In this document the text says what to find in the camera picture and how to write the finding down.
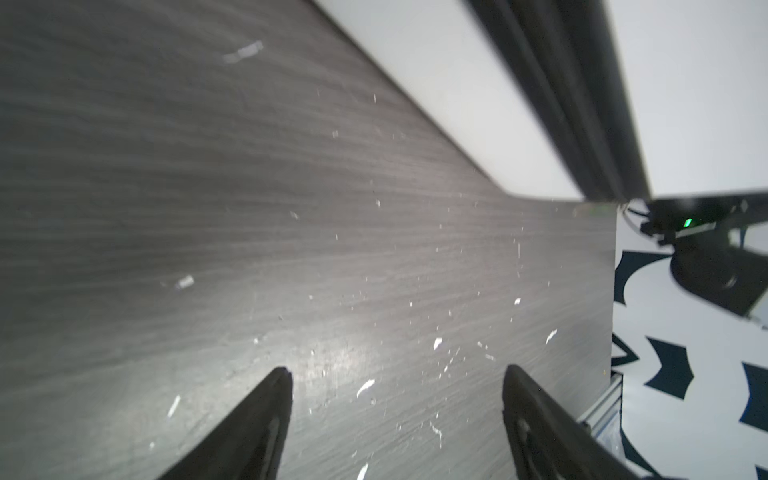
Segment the black suitcase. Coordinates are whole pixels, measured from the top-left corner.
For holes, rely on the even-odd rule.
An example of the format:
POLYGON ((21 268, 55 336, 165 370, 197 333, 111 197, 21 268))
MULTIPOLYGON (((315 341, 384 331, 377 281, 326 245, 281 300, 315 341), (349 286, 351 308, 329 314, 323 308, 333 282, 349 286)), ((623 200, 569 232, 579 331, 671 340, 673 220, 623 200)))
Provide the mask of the black suitcase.
POLYGON ((321 1, 483 173, 525 198, 767 189, 763 1, 321 1))

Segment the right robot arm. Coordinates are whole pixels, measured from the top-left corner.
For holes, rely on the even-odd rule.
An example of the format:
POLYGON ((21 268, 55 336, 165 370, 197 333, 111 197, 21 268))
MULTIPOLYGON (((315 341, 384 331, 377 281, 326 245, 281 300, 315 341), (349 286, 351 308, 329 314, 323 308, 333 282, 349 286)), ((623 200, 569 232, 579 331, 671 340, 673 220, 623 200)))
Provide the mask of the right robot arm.
POLYGON ((672 250, 670 270, 688 293, 767 326, 767 255, 746 246, 751 227, 767 224, 765 193, 653 200, 638 232, 672 250))

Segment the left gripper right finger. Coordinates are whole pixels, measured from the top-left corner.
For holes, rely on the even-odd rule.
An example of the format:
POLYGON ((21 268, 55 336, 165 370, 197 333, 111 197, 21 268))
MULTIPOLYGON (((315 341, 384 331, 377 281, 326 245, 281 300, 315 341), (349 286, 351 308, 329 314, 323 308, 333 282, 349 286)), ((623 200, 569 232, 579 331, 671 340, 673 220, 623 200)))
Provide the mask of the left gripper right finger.
POLYGON ((519 479, 635 479, 520 366, 506 367, 503 420, 519 479))

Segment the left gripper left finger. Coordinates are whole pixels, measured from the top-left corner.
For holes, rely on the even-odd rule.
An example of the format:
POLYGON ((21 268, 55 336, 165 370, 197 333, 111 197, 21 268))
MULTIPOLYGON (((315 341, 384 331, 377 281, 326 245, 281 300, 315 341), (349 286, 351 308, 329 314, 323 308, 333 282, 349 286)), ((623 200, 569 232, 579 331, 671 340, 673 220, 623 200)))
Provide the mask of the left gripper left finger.
POLYGON ((160 478, 275 479, 292 405, 292 374, 277 367, 160 478))

